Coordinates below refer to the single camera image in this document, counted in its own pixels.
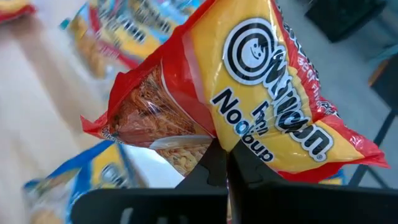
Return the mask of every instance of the light wood surface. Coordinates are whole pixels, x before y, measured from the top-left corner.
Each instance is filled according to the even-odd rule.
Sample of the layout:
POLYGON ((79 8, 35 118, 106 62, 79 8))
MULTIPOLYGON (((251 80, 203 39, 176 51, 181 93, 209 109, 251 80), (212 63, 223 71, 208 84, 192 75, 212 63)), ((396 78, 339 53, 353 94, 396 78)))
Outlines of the light wood surface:
POLYGON ((99 142, 83 134, 104 103, 71 65, 57 26, 83 0, 41 0, 38 13, 0 26, 0 223, 28 223, 21 186, 99 142))

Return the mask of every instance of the red and yellow plastic bag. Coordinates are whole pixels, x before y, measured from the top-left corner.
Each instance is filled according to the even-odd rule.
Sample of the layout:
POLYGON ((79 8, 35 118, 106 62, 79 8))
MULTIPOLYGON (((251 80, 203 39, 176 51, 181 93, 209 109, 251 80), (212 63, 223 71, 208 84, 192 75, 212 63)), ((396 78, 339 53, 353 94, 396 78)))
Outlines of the red and yellow plastic bag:
POLYGON ((273 0, 209 0, 137 69, 119 74, 108 112, 83 129, 151 149, 242 140, 290 180, 344 164, 387 167, 320 96, 318 72, 273 0))
POLYGON ((28 0, 0 0, 0 22, 15 19, 35 11, 28 0))

